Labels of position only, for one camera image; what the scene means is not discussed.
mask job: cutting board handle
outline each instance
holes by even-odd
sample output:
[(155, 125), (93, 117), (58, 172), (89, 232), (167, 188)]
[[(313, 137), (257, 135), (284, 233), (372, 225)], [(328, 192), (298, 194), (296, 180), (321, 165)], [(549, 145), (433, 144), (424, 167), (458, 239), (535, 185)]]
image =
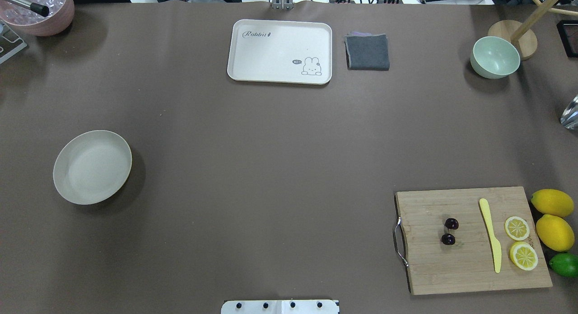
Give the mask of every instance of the cutting board handle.
[(407, 260), (405, 259), (405, 257), (403, 257), (403, 255), (401, 255), (401, 253), (399, 252), (399, 248), (397, 246), (397, 233), (396, 232), (397, 232), (398, 227), (399, 227), (399, 231), (401, 231), (401, 217), (398, 217), (398, 222), (394, 226), (394, 247), (396, 248), (396, 252), (398, 253), (398, 256), (401, 257), (403, 264), (407, 268), (407, 267), (409, 267), (409, 263), (407, 263)]

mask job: lime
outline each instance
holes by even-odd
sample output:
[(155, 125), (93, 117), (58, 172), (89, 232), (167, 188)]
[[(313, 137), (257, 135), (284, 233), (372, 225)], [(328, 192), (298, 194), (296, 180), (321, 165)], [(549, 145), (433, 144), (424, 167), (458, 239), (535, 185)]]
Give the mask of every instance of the lime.
[(566, 252), (574, 245), (572, 227), (560, 217), (543, 215), (536, 222), (536, 232), (541, 241), (554, 251)]
[(510, 248), (510, 260), (526, 271), (530, 271), (538, 265), (536, 250), (526, 242), (515, 242)]
[(574, 201), (562, 191), (545, 188), (532, 194), (530, 201), (543, 214), (566, 217), (574, 211)]
[(556, 254), (548, 263), (558, 275), (564, 277), (578, 277), (578, 256), (575, 256), (574, 254)]
[(512, 216), (506, 219), (504, 228), (506, 228), (506, 233), (513, 240), (525, 240), (530, 235), (528, 223), (520, 217)]

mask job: cutting board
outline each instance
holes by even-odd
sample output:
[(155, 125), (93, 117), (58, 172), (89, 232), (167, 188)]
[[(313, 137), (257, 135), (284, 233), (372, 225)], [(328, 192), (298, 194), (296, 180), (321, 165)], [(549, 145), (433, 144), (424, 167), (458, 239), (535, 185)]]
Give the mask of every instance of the cutting board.
[[(494, 272), (478, 203), (481, 198), (489, 202), (494, 233), (502, 245), (500, 273)], [(401, 217), (411, 294), (552, 287), (523, 187), (397, 192), (396, 208)], [(504, 222), (511, 216), (526, 219), (530, 226), (526, 242), (538, 255), (538, 265), (532, 271), (524, 271), (510, 261), (515, 240), (506, 234)], [(450, 217), (460, 226), (452, 231), (456, 244), (444, 245), (440, 237)]]

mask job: mint green bowl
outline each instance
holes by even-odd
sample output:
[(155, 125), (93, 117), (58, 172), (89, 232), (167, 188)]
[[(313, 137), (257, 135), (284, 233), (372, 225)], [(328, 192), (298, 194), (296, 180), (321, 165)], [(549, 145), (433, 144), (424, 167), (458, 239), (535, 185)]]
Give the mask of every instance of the mint green bowl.
[(508, 41), (496, 36), (477, 40), (471, 50), (471, 67), (482, 77), (500, 79), (520, 67), (520, 54)]

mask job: yellow knife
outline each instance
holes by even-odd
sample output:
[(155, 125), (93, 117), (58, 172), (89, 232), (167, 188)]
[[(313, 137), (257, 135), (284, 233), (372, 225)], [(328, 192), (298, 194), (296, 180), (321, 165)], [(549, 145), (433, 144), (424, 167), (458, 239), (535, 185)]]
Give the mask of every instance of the yellow knife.
[(492, 224), (492, 215), (489, 213), (489, 204), (486, 199), (480, 199), (481, 215), (484, 217), (485, 229), (488, 230), (489, 245), (492, 247), (492, 256), (494, 257), (494, 271), (500, 273), (502, 268), (502, 246), (500, 241), (494, 235), (494, 225)]

